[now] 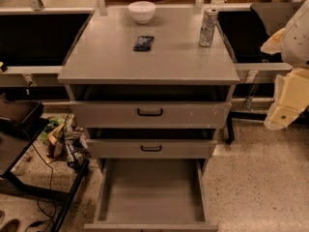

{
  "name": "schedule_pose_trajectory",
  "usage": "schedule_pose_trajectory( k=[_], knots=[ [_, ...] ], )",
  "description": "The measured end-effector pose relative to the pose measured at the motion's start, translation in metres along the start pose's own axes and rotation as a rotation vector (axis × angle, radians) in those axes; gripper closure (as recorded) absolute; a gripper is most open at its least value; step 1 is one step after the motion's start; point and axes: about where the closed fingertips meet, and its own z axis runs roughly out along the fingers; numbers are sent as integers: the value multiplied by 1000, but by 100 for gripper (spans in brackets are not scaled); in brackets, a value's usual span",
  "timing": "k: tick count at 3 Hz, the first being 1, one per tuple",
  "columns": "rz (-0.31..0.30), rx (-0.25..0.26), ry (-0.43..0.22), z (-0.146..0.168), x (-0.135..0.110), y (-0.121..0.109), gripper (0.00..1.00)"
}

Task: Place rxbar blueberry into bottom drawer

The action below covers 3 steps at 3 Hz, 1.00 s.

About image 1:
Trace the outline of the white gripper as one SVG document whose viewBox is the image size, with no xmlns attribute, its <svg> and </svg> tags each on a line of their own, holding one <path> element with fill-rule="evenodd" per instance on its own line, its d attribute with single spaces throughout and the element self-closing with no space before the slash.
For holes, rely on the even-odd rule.
<svg viewBox="0 0 309 232">
<path fill-rule="evenodd" d="M 274 33 L 261 46 L 261 51 L 273 55 L 282 47 L 285 29 Z M 288 74 L 278 74 L 274 81 L 274 102 L 267 112 L 264 126 L 272 131 L 287 128 L 309 106 L 309 71 L 294 69 Z"/>
</svg>

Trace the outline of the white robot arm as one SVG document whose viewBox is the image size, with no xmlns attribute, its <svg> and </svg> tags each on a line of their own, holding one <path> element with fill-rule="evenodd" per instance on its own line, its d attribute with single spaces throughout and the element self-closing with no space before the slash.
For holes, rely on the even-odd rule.
<svg viewBox="0 0 309 232">
<path fill-rule="evenodd" d="M 309 1 L 263 43 L 261 51 L 280 53 L 282 61 L 293 67 L 286 76 L 276 76 L 274 102 L 264 120 L 267 129 L 282 130 L 309 106 Z"/>
</svg>

